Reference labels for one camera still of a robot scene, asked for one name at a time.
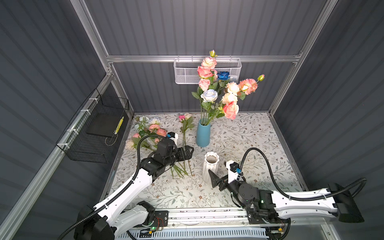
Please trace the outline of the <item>peach rose flower stem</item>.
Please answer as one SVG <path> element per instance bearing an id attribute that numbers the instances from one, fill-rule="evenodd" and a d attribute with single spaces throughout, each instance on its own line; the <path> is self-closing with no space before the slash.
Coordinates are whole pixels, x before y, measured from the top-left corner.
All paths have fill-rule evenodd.
<path id="1" fill-rule="evenodd" d="M 244 100 L 246 96 L 254 93 L 258 88 L 258 83 L 262 82 L 265 79 L 265 75 L 260 75 L 255 79 L 245 79 L 240 81 L 238 84 L 239 92 L 237 93 L 237 97 L 241 100 Z"/>

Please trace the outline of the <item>pink coral rose stem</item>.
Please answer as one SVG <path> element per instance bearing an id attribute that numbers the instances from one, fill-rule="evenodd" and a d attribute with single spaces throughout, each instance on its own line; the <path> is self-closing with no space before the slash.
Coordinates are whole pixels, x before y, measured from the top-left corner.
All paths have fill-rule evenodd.
<path id="1" fill-rule="evenodd" d="M 235 101 L 232 101 L 227 104 L 219 103 L 216 106 L 214 106 L 214 108 L 210 112 L 209 120 L 212 121 L 214 119 L 223 118 L 223 117 L 230 120 L 234 120 L 238 115 L 239 110 L 240 110 L 240 107 Z"/>

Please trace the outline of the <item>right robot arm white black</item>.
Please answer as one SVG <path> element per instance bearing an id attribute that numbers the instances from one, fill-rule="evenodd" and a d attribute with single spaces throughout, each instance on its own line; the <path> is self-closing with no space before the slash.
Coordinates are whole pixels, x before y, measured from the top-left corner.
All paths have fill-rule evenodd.
<path id="1" fill-rule="evenodd" d="M 312 192 L 281 193 L 279 191 L 260 190 L 244 181 L 237 172 L 219 178 L 208 171 L 213 188 L 228 190 L 236 206 L 247 212 L 251 224 L 286 223 L 293 218 L 326 217 L 336 218 L 342 223 L 363 223 L 365 220 L 354 200 L 365 180 L 359 180 L 351 186 L 329 184 L 325 189 Z"/>

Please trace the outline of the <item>white ribbed ceramic vase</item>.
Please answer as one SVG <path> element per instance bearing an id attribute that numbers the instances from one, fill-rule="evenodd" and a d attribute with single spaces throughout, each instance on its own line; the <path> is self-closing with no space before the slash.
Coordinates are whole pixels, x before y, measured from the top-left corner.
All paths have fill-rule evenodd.
<path id="1" fill-rule="evenodd" d="M 209 170 L 211 170 L 214 174 L 217 173 L 218 165 L 219 165 L 219 155 L 215 152 L 208 152 L 205 154 L 204 164 L 203 164 L 203 181 L 205 183 L 209 183 L 211 181 Z"/>

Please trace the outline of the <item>blue ceramic vase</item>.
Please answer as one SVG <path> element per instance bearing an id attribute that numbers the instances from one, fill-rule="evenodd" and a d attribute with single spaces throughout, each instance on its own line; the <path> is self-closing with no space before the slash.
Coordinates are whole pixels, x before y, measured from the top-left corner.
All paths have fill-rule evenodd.
<path id="1" fill-rule="evenodd" d="M 203 120 L 199 121 L 197 128 L 196 143 L 199 147 L 205 148 L 210 144 L 211 124 L 203 125 Z"/>

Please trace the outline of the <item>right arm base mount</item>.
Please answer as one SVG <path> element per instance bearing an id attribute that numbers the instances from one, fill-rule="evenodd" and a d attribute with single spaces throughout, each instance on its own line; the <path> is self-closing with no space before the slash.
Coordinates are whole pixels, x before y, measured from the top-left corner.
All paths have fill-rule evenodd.
<path id="1" fill-rule="evenodd" d="M 282 219 L 279 214 L 272 209 L 259 210 L 246 208 L 248 221 L 250 224 L 288 224 L 291 222 L 290 219 Z"/>

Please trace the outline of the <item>pink carnation flower stem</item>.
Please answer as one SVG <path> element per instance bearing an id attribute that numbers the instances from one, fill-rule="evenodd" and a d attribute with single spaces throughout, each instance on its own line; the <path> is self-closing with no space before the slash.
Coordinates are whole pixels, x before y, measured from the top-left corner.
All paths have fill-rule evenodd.
<path id="1" fill-rule="evenodd" d="M 215 50 L 211 50 L 209 53 L 209 56 L 204 58 L 201 65 L 202 67 L 208 67 L 209 69 L 212 70 L 214 77 L 217 75 L 217 71 L 215 70 L 215 67 L 217 65 L 217 60 L 216 57 L 218 55 L 216 54 Z"/>

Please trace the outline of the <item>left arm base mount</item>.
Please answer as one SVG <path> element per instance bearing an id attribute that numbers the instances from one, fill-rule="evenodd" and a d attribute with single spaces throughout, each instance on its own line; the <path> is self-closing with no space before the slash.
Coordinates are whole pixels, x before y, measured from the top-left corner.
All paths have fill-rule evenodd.
<path id="1" fill-rule="evenodd" d="M 154 211 L 148 214 L 146 223 L 144 224 L 150 228 L 167 227 L 169 220 L 169 211 Z"/>

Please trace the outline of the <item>large pink rose stem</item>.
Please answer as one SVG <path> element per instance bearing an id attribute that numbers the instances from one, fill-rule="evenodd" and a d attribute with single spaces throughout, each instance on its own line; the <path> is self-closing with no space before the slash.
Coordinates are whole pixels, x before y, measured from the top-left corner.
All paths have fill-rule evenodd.
<path id="1" fill-rule="evenodd" d="M 214 74 L 213 74 L 212 70 L 209 69 L 208 67 L 199 66 L 198 67 L 198 75 L 200 77 L 199 87 L 202 90 L 206 91 L 214 81 L 213 80 Z"/>

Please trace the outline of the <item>small pale pink rose stem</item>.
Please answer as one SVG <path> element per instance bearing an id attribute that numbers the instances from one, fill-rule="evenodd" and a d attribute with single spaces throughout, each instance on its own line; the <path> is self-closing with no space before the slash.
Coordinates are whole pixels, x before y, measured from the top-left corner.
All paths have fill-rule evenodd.
<path id="1" fill-rule="evenodd" d="M 200 79 L 198 83 L 198 88 L 195 92 L 192 92 L 192 95 L 195 99 L 200 101 L 201 106 L 201 118 L 204 119 L 207 117 L 209 112 L 209 103 L 201 97 L 201 95 L 209 89 L 211 81 L 207 79 Z"/>

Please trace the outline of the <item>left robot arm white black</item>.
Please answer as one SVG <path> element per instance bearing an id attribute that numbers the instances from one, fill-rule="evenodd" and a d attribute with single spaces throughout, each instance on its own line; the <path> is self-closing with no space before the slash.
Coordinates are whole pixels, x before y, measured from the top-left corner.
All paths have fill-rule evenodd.
<path id="1" fill-rule="evenodd" d="M 194 148 L 190 146 L 177 147 L 174 138 L 163 138 L 152 156 L 138 158 L 134 174 L 115 192 L 94 207 L 83 208 L 68 231 L 75 231 L 75 240 L 114 240 L 135 226 L 150 224 L 155 217 L 155 208 L 149 203 L 142 201 L 129 211 L 125 208 L 165 173 L 167 167 L 189 161 L 193 152 Z"/>

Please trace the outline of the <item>blue artificial rose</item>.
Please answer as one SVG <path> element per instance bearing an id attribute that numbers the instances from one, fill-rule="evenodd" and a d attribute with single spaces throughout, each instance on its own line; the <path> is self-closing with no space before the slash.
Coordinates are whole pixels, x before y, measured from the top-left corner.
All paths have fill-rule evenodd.
<path id="1" fill-rule="evenodd" d="M 219 72 L 217 80 L 219 83 L 219 90 L 222 90 L 230 81 L 230 73 L 229 72 Z"/>

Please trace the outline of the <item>white rose stem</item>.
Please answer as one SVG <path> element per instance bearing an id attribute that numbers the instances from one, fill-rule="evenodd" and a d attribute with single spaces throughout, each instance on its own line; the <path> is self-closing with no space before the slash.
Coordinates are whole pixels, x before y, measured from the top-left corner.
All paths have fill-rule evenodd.
<path id="1" fill-rule="evenodd" d="M 208 89 L 201 94 L 202 120 L 201 125 L 207 126 L 211 123 L 216 115 L 216 100 L 218 92 Z"/>

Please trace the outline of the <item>white peony flower stem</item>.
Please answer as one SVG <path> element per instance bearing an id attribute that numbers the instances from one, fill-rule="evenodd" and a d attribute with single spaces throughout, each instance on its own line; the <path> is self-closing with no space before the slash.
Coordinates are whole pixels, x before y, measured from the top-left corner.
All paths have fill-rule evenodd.
<path id="1" fill-rule="evenodd" d="M 236 83 L 228 83 L 224 90 L 224 95 L 222 96 L 221 100 L 216 103 L 216 105 L 219 103 L 227 104 L 232 101 L 235 101 L 238 104 L 239 99 L 237 97 L 237 93 L 240 90 L 238 85 Z"/>

